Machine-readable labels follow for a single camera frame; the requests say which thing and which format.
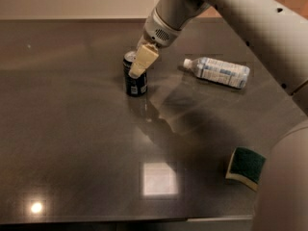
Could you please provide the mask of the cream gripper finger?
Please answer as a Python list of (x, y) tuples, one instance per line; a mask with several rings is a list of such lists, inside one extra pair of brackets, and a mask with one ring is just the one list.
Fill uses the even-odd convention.
[(137, 50), (136, 59), (129, 70), (129, 76), (133, 79), (140, 78), (158, 57), (159, 50), (155, 44), (142, 44)]
[(149, 41), (144, 36), (141, 36), (141, 38), (139, 39), (137, 43), (136, 49), (138, 50), (142, 45), (146, 45), (148, 43)]

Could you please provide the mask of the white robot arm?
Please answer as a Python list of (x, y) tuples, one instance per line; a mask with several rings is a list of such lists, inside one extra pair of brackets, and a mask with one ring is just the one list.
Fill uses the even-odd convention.
[[(129, 72), (140, 77), (194, 17), (213, 6), (308, 115), (308, 22), (275, 0), (160, 0), (146, 19)], [(252, 231), (308, 231), (308, 121), (276, 144), (265, 163)]]

